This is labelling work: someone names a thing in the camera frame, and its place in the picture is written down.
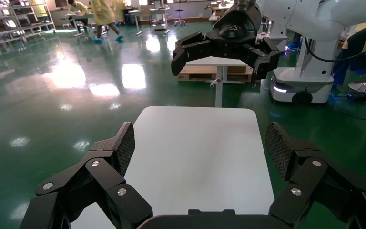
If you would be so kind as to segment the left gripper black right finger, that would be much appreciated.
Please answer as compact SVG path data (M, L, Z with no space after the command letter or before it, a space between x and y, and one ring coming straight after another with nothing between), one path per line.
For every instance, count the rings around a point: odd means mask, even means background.
M313 142L291 137L278 122L267 125L265 145L287 182L270 216L297 229L317 202L349 229L366 229L365 176L335 163Z

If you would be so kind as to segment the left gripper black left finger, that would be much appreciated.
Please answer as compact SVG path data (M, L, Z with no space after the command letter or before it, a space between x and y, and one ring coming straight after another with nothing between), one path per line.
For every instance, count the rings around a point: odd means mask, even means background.
M69 229L96 203L118 229L136 229L153 216L149 203L125 180L135 150L134 128L94 143L75 165L41 182L21 223L23 229Z

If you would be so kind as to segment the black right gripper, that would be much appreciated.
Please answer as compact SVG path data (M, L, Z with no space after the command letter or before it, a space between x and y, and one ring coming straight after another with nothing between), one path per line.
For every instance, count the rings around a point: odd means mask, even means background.
M187 62L214 56L237 59L252 68L252 87L276 69L280 51L269 37L256 42L262 15L255 2L236 2L206 35L195 32L175 43L171 71L177 76Z

